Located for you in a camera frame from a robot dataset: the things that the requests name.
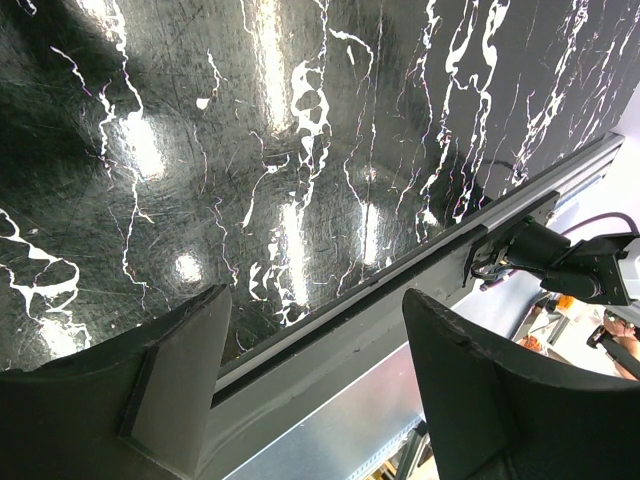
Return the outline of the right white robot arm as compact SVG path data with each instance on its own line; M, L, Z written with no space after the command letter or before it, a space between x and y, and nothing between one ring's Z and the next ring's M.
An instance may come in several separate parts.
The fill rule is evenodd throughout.
M583 303L629 306L639 300L639 233L572 242L527 217L477 241L464 271L485 282L526 272L552 293Z

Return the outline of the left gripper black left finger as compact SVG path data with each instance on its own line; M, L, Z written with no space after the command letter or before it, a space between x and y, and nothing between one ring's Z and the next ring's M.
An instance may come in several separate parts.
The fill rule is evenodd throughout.
M86 350L2 372L2 478L195 478L231 304L213 286Z

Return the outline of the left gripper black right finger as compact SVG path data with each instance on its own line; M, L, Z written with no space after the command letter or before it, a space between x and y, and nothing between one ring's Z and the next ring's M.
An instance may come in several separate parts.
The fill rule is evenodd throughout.
M638 383L527 350L419 290L402 312L440 478L638 478Z

